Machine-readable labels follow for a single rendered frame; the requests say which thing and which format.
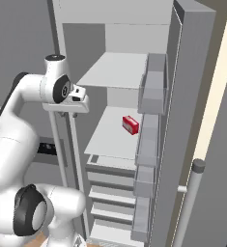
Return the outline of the grey fridge shelf with box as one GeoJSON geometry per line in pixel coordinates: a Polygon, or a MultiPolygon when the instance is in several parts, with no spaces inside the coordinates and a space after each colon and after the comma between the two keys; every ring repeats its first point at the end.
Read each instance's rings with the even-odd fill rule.
{"type": "Polygon", "coordinates": [[[123,128],[123,116],[132,116],[139,123],[142,119],[136,109],[107,106],[85,153],[134,159],[138,135],[131,135],[123,128]]]}

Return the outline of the grey fridge cabinet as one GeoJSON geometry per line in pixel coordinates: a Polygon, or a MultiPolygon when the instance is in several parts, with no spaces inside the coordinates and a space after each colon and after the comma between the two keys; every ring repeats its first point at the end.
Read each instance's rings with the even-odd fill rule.
{"type": "MultiPolygon", "coordinates": [[[[71,80],[77,85],[81,77],[92,67],[104,52],[165,54],[167,64],[167,45],[174,0],[53,0],[57,35],[60,51],[68,57],[71,80]]],[[[168,73],[165,112],[159,116],[159,152],[161,117],[166,114],[168,100],[168,73]]],[[[113,212],[134,215],[134,207],[119,206],[94,201],[89,197],[91,190],[134,198],[133,190],[124,190],[93,185],[88,180],[86,164],[91,154],[85,150],[95,132],[99,120],[107,106],[133,108],[138,114],[137,89],[80,86],[85,89],[90,100],[88,113],[70,115],[71,138],[75,167],[80,189],[87,196],[86,210],[83,214],[87,239],[96,220],[91,213],[94,206],[113,212]]],[[[150,227],[153,221],[153,198],[150,199],[150,227]]],[[[100,220],[108,226],[130,230],[131,225],[100,220]]]]}

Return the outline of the large grey fridge shelf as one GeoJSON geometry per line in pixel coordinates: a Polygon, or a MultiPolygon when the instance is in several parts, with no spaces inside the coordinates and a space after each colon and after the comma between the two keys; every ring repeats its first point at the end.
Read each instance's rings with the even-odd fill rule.
{"type": "Polygon", "coordinates": [[[104,52],[77,84],[137,89],[145,74],[147,59],[147,54],[104,52]]]}

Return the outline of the grey open fridge door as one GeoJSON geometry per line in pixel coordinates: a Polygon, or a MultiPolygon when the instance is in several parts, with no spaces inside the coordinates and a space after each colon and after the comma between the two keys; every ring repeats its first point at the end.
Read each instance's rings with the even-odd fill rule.
{"type": "Polygon", "coordinates": [[[215,11],[196,0],[174,0],[167,45],[168,100],[161,117],[155,216],[149,247],[165,247],[184,165],[215,11]]]}

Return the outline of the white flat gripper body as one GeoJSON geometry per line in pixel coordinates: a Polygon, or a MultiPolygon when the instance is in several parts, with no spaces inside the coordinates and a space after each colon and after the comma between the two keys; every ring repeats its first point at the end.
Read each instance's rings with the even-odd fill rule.
{"type": "Polygon", "coordinates": [[[60,104],[44,103],[43,109],[55,112],[88,113],[90,111],[90,100],[88,96],[85,96],[83,101],[70,101],[60,104]]]}

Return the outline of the red box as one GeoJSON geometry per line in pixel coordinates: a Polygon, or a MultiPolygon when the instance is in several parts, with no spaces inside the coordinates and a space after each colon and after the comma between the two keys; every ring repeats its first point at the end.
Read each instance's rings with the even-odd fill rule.
{"type": "Polygon", "coordinates": [[[127,130],[131,135],[137,134],[139,129],[139,122],[137,122],[131,116],[123,116],[122,126],[127,130]]]}

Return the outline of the tall clear door bin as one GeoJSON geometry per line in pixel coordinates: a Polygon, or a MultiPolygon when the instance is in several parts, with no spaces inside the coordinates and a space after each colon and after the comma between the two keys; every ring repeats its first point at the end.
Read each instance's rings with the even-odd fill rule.
{"type": "Polygon", "coordinates": [[[163,115],[167,89],[166,55],[149,53],[139,86],[138,112],[163,115]]]}

